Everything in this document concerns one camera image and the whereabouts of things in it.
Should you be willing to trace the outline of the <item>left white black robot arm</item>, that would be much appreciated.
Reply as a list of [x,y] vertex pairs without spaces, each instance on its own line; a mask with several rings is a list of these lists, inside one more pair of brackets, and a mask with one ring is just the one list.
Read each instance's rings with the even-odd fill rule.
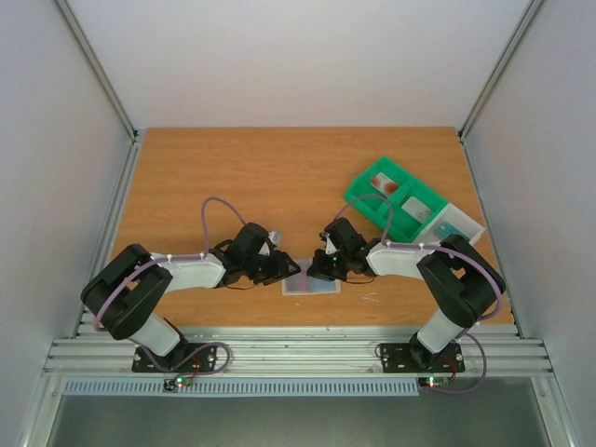
[[162,297],[190,289],[229,288],[246,278],[270,285],[301,272],[278,248],[278,234],[246,223],[232,239],[196,254],[159,254],[140,244],[123,249],[82,290],[95,329],[149,350],[167,371],[182,368],[187,345],[181,333],[156,314]]

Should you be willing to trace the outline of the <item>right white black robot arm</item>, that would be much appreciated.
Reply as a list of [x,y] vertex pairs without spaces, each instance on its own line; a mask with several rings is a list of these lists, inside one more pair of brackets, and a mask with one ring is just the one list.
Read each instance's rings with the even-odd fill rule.
[[325,247],[315,251],[307,270],[312,278],[346,282],[354,273],[425,282],[438,309],[408,342],[405,361],[417,372],[435,367],[451,342],[500,312],[504,279],[460,235],[435,244],[367,241],[348,219],[338,218],[325,227],[321,239]]

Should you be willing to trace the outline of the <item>beige card holder wallet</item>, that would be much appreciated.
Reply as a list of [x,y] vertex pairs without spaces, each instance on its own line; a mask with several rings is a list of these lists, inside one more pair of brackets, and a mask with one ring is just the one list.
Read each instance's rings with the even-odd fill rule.
[[282,281],[284,296],[332,294],[341,291],[341,284],[338,280],[328,281],[313,278],[306,273],[312,264],[310,259],[298,259],[295,262],[300,266],[301,271]]

